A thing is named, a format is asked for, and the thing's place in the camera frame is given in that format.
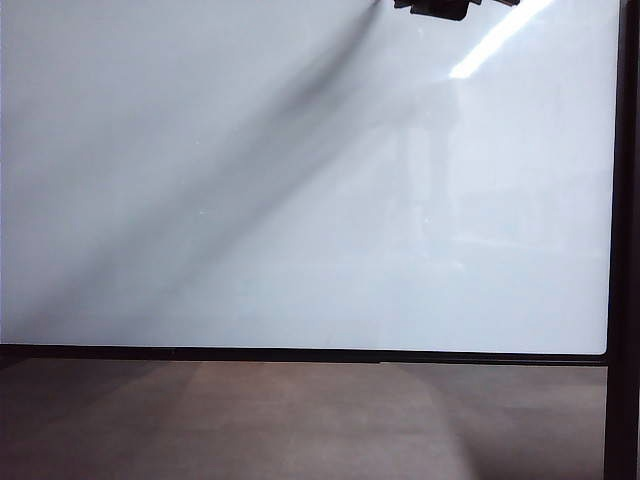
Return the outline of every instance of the black clip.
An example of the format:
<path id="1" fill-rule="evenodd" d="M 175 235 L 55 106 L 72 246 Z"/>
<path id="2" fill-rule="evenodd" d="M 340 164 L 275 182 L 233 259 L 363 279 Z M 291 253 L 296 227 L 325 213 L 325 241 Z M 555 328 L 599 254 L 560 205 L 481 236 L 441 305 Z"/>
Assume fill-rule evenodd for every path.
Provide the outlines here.
<path id="1" fill-rule="evenodd" d="M 510 7 L 520 0 L 496 0 Z M 460 21 L 467 16 L 469 3 L 481 5 L 482 0 L 395 0 L 395 8 L 411 7 L 411 13 Z"/>

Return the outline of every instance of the floor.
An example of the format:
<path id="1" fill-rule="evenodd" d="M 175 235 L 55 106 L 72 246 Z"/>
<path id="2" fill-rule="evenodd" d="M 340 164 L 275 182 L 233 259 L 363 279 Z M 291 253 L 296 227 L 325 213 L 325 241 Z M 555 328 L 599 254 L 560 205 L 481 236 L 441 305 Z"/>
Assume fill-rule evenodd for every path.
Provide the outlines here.
<path id="1" fill-rule="evenodd" d="M 0 368 L 0 477 L 600 480 L 601 368 L 46 360 Z"/>

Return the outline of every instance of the whiteboard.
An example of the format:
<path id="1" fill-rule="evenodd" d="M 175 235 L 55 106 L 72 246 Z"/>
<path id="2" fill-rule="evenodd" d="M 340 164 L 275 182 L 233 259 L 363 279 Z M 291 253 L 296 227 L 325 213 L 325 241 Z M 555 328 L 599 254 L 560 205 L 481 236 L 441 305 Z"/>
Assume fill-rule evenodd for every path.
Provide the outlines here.
<path id="1" fill-rule="evenodd" d="M 4 0 L 2 342 L 603 353 L 619 2 L 484 3 Z"/>

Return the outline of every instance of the black vertical post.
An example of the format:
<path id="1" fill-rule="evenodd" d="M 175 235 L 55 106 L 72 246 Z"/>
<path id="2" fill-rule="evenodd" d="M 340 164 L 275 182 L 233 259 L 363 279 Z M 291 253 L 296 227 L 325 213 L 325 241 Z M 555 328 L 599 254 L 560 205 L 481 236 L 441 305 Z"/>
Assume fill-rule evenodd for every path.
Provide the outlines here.
<path id="1" fill-rule="evenodd" d="M 622 0 L 607 348 L 605 480 L 636 480 L 640 386 L 639 2 Z"/>

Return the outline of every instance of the black metal frame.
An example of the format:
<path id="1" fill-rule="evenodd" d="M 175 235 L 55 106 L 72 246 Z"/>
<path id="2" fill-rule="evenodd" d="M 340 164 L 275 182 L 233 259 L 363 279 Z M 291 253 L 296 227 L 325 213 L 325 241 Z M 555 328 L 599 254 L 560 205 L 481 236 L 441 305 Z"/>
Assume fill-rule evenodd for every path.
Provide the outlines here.
<path id="1" fill-rule="evenodd" d="M 640 0 L 622 0 L 607 336 L 605 480 L 635 480 L 640 387 Z"/>
<path id="2" fill-rule="evenodd" d="M 640 0 L 621 0 L 620 7 L 609 324 L 604 355 L 0 344 L 0 357 L 608 366 L 604 478 L 635 480 L 640 391 L 639 4 Z"/>

